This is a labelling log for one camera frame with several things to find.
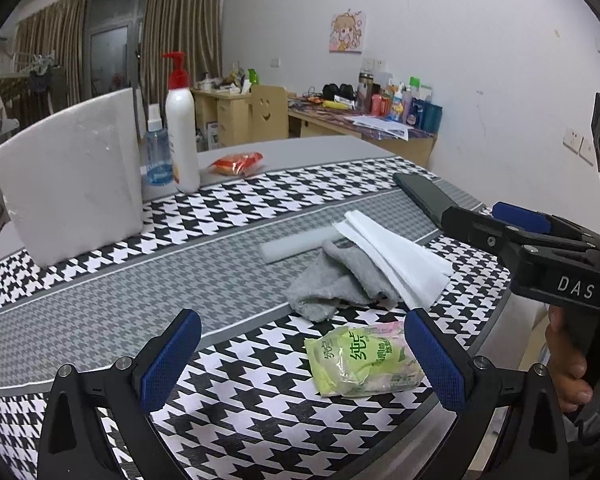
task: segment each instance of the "white wall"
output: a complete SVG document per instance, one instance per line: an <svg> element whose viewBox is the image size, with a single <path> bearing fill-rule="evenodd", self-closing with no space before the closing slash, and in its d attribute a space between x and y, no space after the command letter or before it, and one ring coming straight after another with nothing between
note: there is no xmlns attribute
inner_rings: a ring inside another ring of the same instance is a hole
<svg viewBox="0 0 600 480"><path fill-rule="evenodd" d="M367 14L364 57L420 76L444 107L433 171L600 232L597 170L562 146L567 126L591 138L600 92L600 23L583 0L225 0L225 69L239 60L298 92L355 84L362 56L328 53L331 16L349 7Z"/></svg>

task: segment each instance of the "anime girl picture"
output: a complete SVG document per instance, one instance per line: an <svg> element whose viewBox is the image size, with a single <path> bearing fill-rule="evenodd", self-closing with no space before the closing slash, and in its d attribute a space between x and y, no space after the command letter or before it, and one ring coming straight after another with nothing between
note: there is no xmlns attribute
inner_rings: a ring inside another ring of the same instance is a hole
<svg viewBox="0 0 600 480"><path fill-rule="evenodd" d="M334 14L331 20L329 52L362 52L366 16L362 10Z"/></svg>

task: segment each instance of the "gray sock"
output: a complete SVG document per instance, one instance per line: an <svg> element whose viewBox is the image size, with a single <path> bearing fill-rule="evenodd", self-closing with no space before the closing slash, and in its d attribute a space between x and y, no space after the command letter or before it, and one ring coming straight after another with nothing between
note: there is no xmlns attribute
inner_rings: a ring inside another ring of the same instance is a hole
<svg viewBox="0 0 600 480"><path fill-rule="evenodd" d="M400 295L371 258L356 245L336 246L331 241L296 278L286 292L289 305L314 322L332 317L341 301L370 304L382 298L392 307Z"/></svg>

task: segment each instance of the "glass door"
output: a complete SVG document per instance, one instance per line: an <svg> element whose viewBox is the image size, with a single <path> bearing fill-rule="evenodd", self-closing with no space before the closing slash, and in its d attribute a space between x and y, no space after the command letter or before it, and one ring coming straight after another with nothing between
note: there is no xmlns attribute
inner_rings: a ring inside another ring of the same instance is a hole
<svg viewBox="0 0 600 480"><path fill-rule="evenodd" d="M90 97L129 86L128 35L128 25L91 35Z"/></svg>
<svg viewBox="0 0 600 480"><path fill-rule="evenodd" d="M84 100L138 87L146 0L87 0L84 20Z"/></svg>

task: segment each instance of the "patterned tablecloth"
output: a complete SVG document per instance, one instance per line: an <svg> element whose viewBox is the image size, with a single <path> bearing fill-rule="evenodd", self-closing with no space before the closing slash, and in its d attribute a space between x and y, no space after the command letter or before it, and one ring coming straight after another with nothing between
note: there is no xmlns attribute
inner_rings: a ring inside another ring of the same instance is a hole
<svg viewBox="0 0 600 480"><path fill-rule="evenodd" d="M360 209L453 262L451 282L430 313L475 351L503 306L508 272L437 231L395 189L395 171L423 174L460 205L483 207L401 158L361 160L147 203L141 235L49 269L26 251L1 261L0 453L16 476L35 478L44 392L59 364L86 370L134 355L185 306L201 314L203 343L152 418L192 478L350 478L385 452L432 405L427 381L410 392L324 398L303 341L343 324L402 320L405 306L349 307L327 322L307 322L289 313L284 290L314 254L263 266L257 244ZM137 478L105 410L102 421L123 470Z"/></svg>

